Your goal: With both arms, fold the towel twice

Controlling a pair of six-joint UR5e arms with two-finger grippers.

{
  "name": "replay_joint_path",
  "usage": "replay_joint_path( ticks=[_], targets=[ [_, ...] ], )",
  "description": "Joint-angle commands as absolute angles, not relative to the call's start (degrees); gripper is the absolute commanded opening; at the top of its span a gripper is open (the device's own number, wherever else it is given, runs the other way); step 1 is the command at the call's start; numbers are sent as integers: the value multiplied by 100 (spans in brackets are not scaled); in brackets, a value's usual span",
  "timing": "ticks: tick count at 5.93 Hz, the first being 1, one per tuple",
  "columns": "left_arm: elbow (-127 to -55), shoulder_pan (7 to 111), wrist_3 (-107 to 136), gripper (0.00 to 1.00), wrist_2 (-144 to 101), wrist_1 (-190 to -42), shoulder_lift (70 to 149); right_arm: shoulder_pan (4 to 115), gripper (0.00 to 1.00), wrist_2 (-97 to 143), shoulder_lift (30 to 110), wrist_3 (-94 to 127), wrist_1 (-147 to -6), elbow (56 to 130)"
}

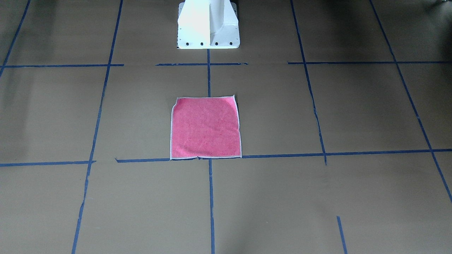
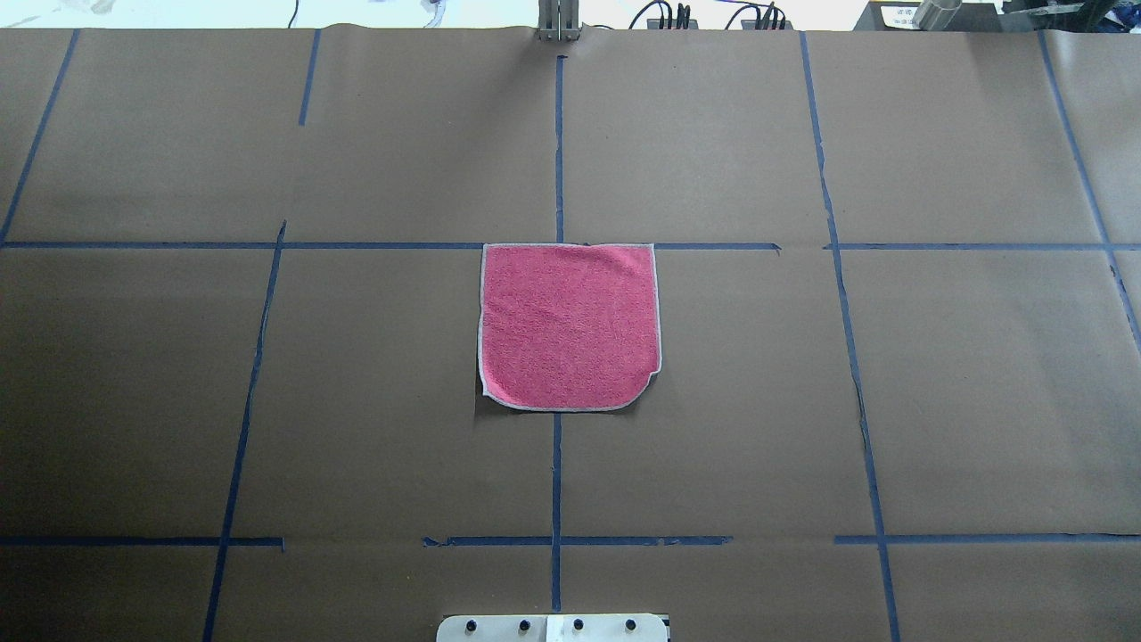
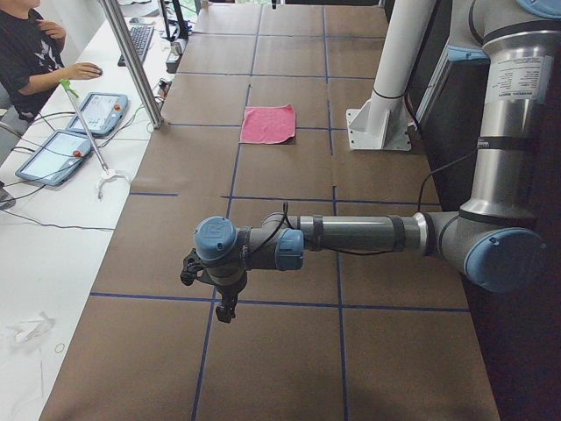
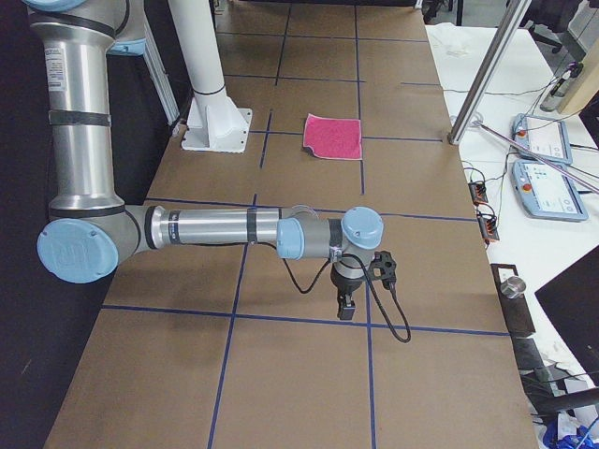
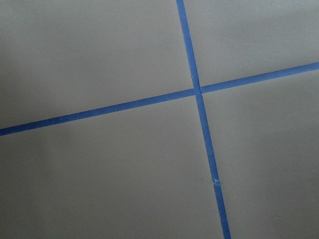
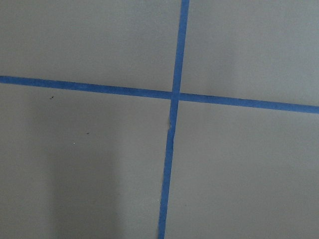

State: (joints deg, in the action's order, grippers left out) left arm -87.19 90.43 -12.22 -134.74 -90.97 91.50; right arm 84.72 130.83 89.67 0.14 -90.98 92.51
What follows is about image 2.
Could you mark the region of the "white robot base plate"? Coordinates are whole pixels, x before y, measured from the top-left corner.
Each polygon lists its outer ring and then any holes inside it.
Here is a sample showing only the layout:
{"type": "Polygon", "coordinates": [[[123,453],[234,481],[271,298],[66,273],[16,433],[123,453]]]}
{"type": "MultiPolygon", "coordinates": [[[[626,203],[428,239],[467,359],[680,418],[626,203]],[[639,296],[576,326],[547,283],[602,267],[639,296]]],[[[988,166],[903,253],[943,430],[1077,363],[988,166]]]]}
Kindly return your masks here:
{"type": "Polygon", "coordinates": [[[494,613],[448,616],[436,641],[669,641],[659,613],[494,613]]]}

